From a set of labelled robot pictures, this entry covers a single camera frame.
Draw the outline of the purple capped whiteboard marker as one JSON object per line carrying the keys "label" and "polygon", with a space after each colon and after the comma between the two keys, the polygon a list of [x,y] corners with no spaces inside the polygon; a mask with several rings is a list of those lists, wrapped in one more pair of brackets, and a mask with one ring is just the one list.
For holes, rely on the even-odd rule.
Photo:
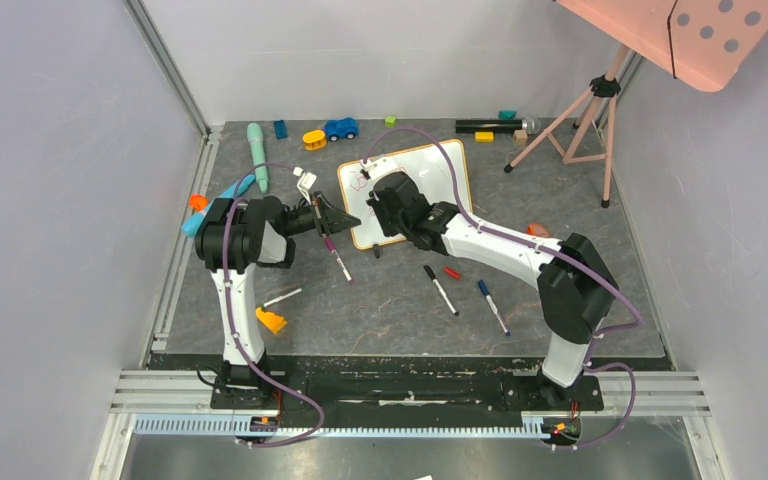
{"label": "purple capped whiteboard marker", "polygon": [[351,276],[351,273],[349,272],[348,268],[346,267],[342,257],[340,256],[338,250],[336,249],[336,246],[334,245],[332,239],[329,236],[324,237],[325,245],[329,252],[333,255],[337,265],[339,266],[343,276],[345,277],[346,281],[349,284],[353,283],[353,277]]}

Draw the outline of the white whiteboard orange frame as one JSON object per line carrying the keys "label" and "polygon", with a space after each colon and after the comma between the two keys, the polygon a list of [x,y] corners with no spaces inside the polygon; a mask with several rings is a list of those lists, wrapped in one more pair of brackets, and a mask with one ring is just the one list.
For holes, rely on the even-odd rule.
{"label": "white whiteboard orange frame", "polygon": [[[441,142],[442,149],[433,144],[395,151],[383,155],[386,164],[393,164],[409,175],[420,193],[431,203],[447,201],[454,204],[459,196],[468,212],[473,211],[463,143],[457,139]],[[361,220],[351,229],[352,242],[359,250],[369,250],[402,242],[402,235],[388,237],[367,204],[373,186],[361,173],[360,160],[343,163],[337,168],[337,178],[343,198],[344,210]]]}

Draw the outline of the red marker cap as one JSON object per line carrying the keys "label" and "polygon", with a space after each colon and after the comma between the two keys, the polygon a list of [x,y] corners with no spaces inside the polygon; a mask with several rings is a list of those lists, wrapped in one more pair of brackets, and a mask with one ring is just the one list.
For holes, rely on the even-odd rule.
{"label": "red marker cap", "polygon": [[453,279],[459,280],[461,278],[461,274],[451,267],[444,267],[443,272]]}

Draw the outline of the blue capped whiteboard marker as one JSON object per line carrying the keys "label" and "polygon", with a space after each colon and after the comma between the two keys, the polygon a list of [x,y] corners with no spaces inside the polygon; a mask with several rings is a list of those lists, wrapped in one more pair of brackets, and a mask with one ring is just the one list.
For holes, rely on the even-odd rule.
{"label": "blue capped whiteboard marker", "polygon": [[494,300],[492,298],[491,292],[489,291],[489,288],[487,287],[485,281],[483,279],[480,279],[477,282],[477,286],[478,286],[481,294],[484,296],[486,302],[488,303],[489,308],[491,309],[491,312],[493,313],[494,317],[499,322],[499,324],[500,324],[500,326],[501,326],[501,328],[503,330],[504,335],[505,336],[510,336],[511,335],[511,331],[510,331],[509,327],[507,326],[507,324],[505,323],[505,320],[502,317],[502,315],[501,315],[497,305],[495,304],[495,302],[494,302]]}

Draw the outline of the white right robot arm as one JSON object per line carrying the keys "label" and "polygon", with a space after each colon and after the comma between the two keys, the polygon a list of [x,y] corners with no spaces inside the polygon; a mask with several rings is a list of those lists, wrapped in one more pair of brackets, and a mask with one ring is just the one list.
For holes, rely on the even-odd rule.
{"label": "white right robot arm", "polygon": [[385,235],[402,235],[423,251],[476,261],[533,287],[552,332],[538,396],[551,408],[577,396],[591,341],[617,287],[586,237],[572,234],[559,241],[480,223],[453,203],[430,203],[402,171],[373,180],[367,203]]}

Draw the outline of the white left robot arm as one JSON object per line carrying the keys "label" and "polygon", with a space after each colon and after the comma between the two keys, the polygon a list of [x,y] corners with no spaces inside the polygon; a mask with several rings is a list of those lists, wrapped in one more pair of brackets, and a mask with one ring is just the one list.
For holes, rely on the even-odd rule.
{"label": "white left robot arm", "polygon": [[275,196],[214,200],[196,230],[194,247],[210,272],[220,302],[224,335],[220,388],[235,389],[241,400],[255,408],[266,405],[274,394],[256,315],[256,270],[290,268],[295,235],[315,232],[328,238],[360,224],[360,219],[319,191],[296,206]]}

